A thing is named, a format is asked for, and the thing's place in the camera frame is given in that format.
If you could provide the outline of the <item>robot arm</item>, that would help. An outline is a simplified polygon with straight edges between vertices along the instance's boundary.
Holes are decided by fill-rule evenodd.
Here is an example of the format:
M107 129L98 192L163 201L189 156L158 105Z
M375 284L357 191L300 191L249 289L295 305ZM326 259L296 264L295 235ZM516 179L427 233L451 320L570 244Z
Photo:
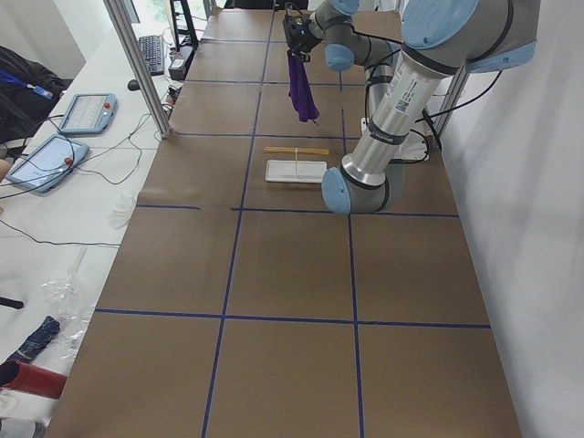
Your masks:
M373 213L396 203L405 164L395 155L439 83L459 68L485 73L527 63L535 53L538 1L411 1L401 19L401 43L355 30L356 1L325 1L303 13L285 6L289 71L304 78L311 50L325 45L329 69L361 66L383 95L370 105L355 150L325 171L323 200L335 214Z

